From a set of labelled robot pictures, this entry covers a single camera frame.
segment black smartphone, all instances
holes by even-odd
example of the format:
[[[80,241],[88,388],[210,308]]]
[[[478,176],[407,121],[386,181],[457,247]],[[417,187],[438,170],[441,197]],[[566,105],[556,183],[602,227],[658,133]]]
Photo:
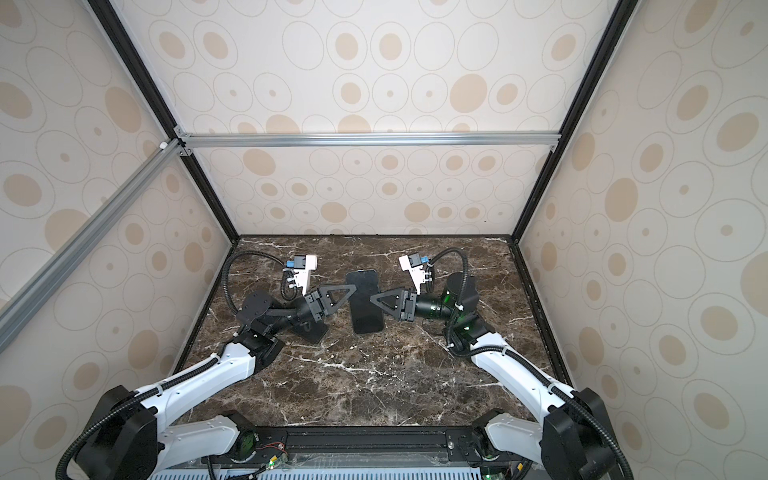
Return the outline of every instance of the black smartphone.
[[[349,298],[352,328],[358,335],[384,330],[384,313],[371,303],[371,295],[379,292],[379,273],[375,270],[357,270],[346,274],[346,282],[357,287]]]

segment brown marble surface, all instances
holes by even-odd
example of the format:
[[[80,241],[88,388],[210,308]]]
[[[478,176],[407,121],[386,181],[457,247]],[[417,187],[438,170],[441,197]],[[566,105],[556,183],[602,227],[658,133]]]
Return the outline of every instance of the brown marble surface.
[[[420,252],[434,256],[457,246],[469,255],[480,292],[483,317],[520,353],[551,374],[551,367],[503,238],[444,237],[254,237],[238,250],[261,250],[288,260],[314,253],[318,268],[310,287],[344,283],[354,270],[376,269],[381,291],[411,286],[398,257]],[[435,291],[448,274],[460,271],[454,254],[436,266]],[[255,289],[280,298],[280,269],[259,257],[238,260],[230,271],[230,291],[239,306]],[[352,330],[345,305],[326,319],[329,331],[318,345],[290,332],[280,334],[286,347],[264,371],[226,388],[181,420],[208,419],[236,409],[256,425],[467,425],[491,408],[531,418],[528,411],[488,373],[445,350],[442,324],[417,319],[396,322],[365,336]],[[239,324],[219,289],[210,306],[187,365],[218,350]]]

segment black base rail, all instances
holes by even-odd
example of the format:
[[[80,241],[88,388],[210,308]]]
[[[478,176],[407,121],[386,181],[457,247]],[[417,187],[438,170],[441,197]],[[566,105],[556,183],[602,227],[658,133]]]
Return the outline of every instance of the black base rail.
[[[256,427],[254,431],[258,435],[257,454],[251,460],[232,463],[221,456],[214,457],[214,463],[223,468],[258,468],[282,451],[291,455],[424,453],[471,467],[507,468],[510,462],[522,460],[507,452],[495,458],[482,458],[475,445],[477,433],[470,425]]]

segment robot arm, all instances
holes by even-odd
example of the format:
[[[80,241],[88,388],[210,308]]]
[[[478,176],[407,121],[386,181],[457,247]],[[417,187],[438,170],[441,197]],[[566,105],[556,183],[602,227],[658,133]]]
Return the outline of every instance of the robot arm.
[[[476,313],[479,295],[474,278],[467,272],[451,274],[440,296],[421,293],[417,283],[422,282],[423,259],[418,253],[399,258],[403,270],[411,273],[414,290],[401,287],[378,293],[371,296],[371,303],[400,321],[412,322],[416,317],[451,319],[446,322],[446,329],[452,328],[446,332],[446,337],[453,339],[449,352],[470,357],[536,419],[530,422],[504,412],[484,415],[478,453],[490,458],[498,452],[513,452],[543,465],[554,480],[596,480],[605,474],[631,478],[600,397],[590,389],[575,391],[509,346]],[[459,299],[462,277],[466,283]]]
[[[332,295],[336,291],[344,292],[337,300]],[[78,439],[81,444],[74,449],[74,460],[91,480],[146,480],[154,472],[207,455],[247,460],[257,435],[237,412],[203,422],[171,424],[220,390],[268,367],[284,346],[274,336],[277,333],[290,328],[312,343],[319,342],[328,330],[325,317],[355,291],[354,285],[321,286],[287,305],[265,291],[251,293],[237,313],[242,327],[220,354],[134,392],[123,386],[106,392],[86,430],[91,425],[99,428]],[[146,398],[136,402],[141,396]],[[57,480],[67,478],[64,472],[72,455],[62,456]]]

